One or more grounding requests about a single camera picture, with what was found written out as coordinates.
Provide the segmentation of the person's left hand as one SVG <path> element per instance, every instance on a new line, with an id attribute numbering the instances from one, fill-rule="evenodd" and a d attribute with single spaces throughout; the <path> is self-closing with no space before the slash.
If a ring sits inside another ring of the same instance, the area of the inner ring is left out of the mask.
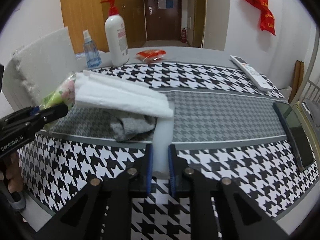
<path id="1" fill-rule="evenodd" d="M 1 171 L 1 181 L 3 181 L 4 178 L 8 180 L 7 188 L 10 193 L 21 192 L 23 189 L 23 178 L 19 161 L 18 153 L 12 153 L 6 171 Z"/>

